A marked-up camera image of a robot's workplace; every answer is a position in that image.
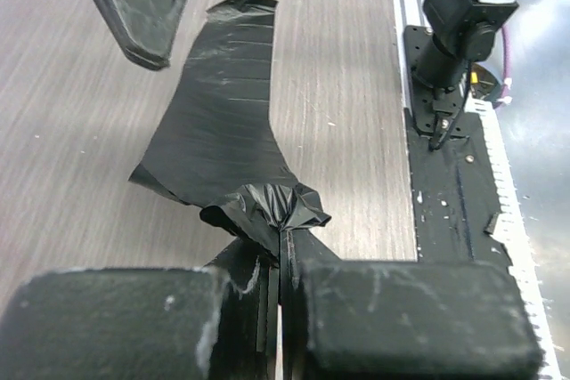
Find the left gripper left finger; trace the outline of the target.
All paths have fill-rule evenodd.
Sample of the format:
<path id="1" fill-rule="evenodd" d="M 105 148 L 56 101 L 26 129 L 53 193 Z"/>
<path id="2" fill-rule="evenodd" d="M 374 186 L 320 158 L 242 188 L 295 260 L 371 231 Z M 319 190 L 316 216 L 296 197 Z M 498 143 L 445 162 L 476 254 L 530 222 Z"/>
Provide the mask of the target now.
<path id="1" fill-rule="evenodd" d="M 202 267 L 37 276 L 1 318 L 1 376 L 272 379 L 277 276 L 239 239 Z"/>

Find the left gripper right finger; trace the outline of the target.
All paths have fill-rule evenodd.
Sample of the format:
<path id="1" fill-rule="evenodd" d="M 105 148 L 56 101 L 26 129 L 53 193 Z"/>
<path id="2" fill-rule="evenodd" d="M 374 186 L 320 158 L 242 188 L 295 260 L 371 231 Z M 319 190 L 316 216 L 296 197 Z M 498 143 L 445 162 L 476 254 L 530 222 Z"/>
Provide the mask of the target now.
<path id="1" fill-rule="evenodd" d="M 287 379 L 535 379 L 543 352 L 514 278 L 489 263 L 342 260 L 281 234 Z"/>

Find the black trash bag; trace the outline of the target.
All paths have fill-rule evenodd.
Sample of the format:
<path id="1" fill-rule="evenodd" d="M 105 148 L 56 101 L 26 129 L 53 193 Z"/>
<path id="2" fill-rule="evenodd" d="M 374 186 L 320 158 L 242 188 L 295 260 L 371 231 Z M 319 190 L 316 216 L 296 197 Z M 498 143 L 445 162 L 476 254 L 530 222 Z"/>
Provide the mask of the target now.
<path id="1" fill-rule="evenodd" d="M 322 227 L 316 190 L 291 172 L 269 107 L 275 0 L 208 10 L 175 94 L 131 181 L 197 206 L 203 222 L 277 257 L 280 235 Z"/>

